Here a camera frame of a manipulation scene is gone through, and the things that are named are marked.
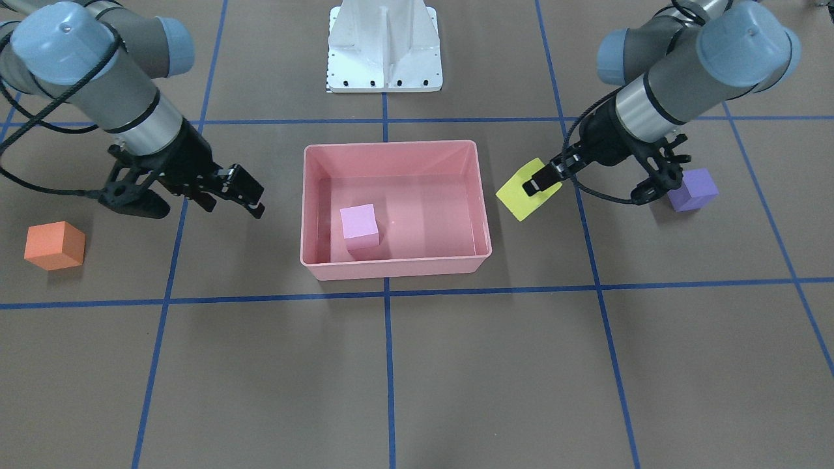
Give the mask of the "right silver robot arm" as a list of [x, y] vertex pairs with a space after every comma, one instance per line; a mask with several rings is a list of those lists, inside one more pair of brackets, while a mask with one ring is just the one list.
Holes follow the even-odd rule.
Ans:
[[144, 18], [116, 1], [3, 1], [23, 19], [2, 24], [2, 95], [27, 121], [60, 133], [102, 130], [113, 168], [102, 189], [60, 190], [3, 177], [48, 195], [94, 199], [126, 216], [160, 219], [169, 204], [152, 185], [214, 210], [218, 199], [259, 219], [263, 187], [239, 164], [223, 168], [199, 131], [155, 84], [190, 71], [195, 47], [184, 24]]

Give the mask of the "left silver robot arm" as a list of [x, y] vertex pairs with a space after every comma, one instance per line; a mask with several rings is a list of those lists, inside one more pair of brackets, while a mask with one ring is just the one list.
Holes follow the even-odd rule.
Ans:
[[720, 103], [765, 92], [798, 67], [801, 42], [755, 1], [673, 1], [638, 29], [609, 33], [597, 51], [597, 74], [614, 91], [576, 119], [576, 142], [523, 178], [525, 198], [575, 179], [593, 163], [613, 167], [634, 158], [646, 172], [629, 198], [645, 205], [684, 181], [676, 154], [684, 124]]

